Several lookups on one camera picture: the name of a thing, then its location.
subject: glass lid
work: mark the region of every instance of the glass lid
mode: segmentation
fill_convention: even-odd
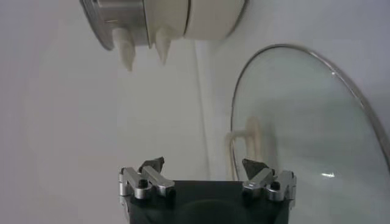
[[[260,126],[263,162],[297,177],[290,223],[389,223],[389,143],[356,86],[302,47],[275,45],[254,55],[238,80],[232,131]],[[233,147],[234,172],[244,141]]]

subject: screw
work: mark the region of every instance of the screw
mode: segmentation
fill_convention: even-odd
[[[140,179],[138,182],[138,188],[145,189],[147,188],[148,182],[145,179]]]
[[[274,191],[280,190],[280,183],[278,181],[274,181],[271,183],[271,189]]]

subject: white appliance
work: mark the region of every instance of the white appliance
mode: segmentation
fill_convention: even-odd
[[[245,0],[80,0],[107,50],[117,48],[131,71],[135,46],[155,48],[166,63],[172,40],[220,40],[232,31]]]

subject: metal rim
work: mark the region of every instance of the metal rim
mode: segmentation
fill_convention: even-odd
[[[290,49],[295,49],[304,53],[307,53],[314,58],[318,59],[320,62],[322,62],[326,67],[331,70],[331,72],[344,84],[345,87],[349,90],[353,98],[357,100],[360,104],[361,109],[364,111],[368,119],[370,120],[371,126],[374,129],[375,135],[378,139],[378,142],[381,146],[382,152],[385,156],[386,163],[388,165],[388,170],[390,172],[390,142],[388,139],[388,136],[385,132],[385,129],[383,128],[382,124],[380,123],[377,115],[375,114],[374,110],[370,106],[370,103],[368,100],[363,96],[361,91],[358,89],[358,87],[354,84],[354,82],[347,76],[345,73],[343,73],[339,68],[337,68],[333,63],[331,63],[329,60],[326,58],[322,57],[321,55],[317,54],[315,51],[312,51],[308,48],[298,46],[298,45],[293,45],[293,44],[274,44],[270,45],[266,48],[261,49],[260,51],[256,52],[249,61],[245,64],[243,70],[241,71],[241,74],[238,77],[235,89],[234,89],[234,95],[233,95],[233,100],[232,100],[232,113],[230,117],[230,131],[233,131],[233,117],[234,117],[234,107],[235,107],[235,100],[236,100],[236,94],[238,90],[239,83],[241,81],[241,78],[243,77],[246,69],[248,66],[251,64],[251,62],[259,56],[261,53],[268,51],[270,49],[274,48],[290,48]],[[235,172],[238,174],[238,169],[236,165],[236,161],[234,159],[234,166],[235,166]]]

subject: stainless steel part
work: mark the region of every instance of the stainless steel part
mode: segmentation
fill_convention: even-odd
[[[385,129],[383,128],[381,122],[379,121],[379,118],[375,114],[374,110],[372,109],[370,103],[368,100],[363,96],[361,91],[358,89],[356,84],[345,74],[343,73],[337,66],[335,66],[332,62],[321,56],[320,54],[316,53],[315,51],[312,51],[308,48],[302,47],[302,46],[297,46],[293,44],[274,44],[270,45],[268,47],[265,47],[261,50],[259,50],[256,54],[254,54],[249,61],[245,64],[244,69],[241,71],[241,74],[238,77],[238,81],[235,86],[234,90],[234,95],[233,95],[233,100],[232,100],[232,112],[231,112],[231,117],[230,117],[230,131],[233,131],[233,117],[235,115],[234,109],[235,109],[235,101],[236,101],[236,94],[238,90],[239,83],[241,81],[241,78],[245,74],[246,69],[249,67],[250,63],[256,59],[257,56],[262,54],[265,51],[268,51],[270,49],[274,48],[280,48],[280,47],[285,47],[285,48],[290,48],[290,49],[295,49],[298,51],[302,51],[306,54],[309,54],[316,59],[318,59],[321,63],[326,65],[331,71],[332,74],[335,75],[349,90],[351,95],[356,98],[356,100],[360,103],[361,109],[365,112],[367,115],[368,119],[370,120],[372,124],[372,128],[374,129],[375,134],[377,135],[377,139],[381,145],[382,152],[386,158],[386,162],[388,165],[388,170],[390,171],[390,141],[389,138],[385,132]],[[233,151],[233,162],[235,166],[235,173],[238,176],[238,165],[235,160],[235,152]]]
[[[130,207],[132,205],[130,197],[119,197],[121,205],[123,206],[124,215],[126,217],[127,223],[130,223]]]
[[[151,166],[145,166],[142,168],[142,176],[147,178],[153,186],[156,187],[157,193],[161,196],[169,196],[169,193],[175,188],[175,182],[167,180]]]
[[[126,28],[134,45],[149,45],[143,0],[80,0],[90,26],[102,46],[114,48],[112,29]]]
[[[132,167],[122,168],[119,173],[119,194],[129,196],[132,192],[137,199],[147,199],[151,196],[152,185]]]
[[[274,180],[274,173],[270,168],[264,168],[251,180],[243,182],[243,190],[250,191],[253,197],[259,197],[261,189]]]
[[[292,200],[295,205],[297,178],[291,171],[283,171],[274,182],[266,186],[267,198],[271,201]]]

